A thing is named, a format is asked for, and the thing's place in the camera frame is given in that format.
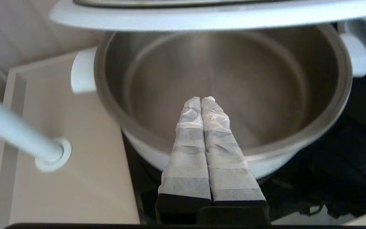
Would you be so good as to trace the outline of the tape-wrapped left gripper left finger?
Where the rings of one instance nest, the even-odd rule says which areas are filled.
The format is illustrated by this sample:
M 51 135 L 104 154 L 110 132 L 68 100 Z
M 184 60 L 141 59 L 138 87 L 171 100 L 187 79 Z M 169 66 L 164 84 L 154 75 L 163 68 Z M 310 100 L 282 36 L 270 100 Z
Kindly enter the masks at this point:
M 212 205 L 199 97 L 186 101 L 176 138 L 161 176 L 156 201 L 159 223 L 196 223 L 199 210 Z

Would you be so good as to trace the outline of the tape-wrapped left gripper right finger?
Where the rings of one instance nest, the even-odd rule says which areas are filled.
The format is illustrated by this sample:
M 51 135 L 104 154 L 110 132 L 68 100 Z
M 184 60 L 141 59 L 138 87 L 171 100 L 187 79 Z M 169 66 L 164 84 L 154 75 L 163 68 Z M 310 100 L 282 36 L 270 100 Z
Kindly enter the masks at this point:
M 230 129 L 228 115 L 213 97 L 201 100 L 210 189 L 217 207 L 269 206 Z

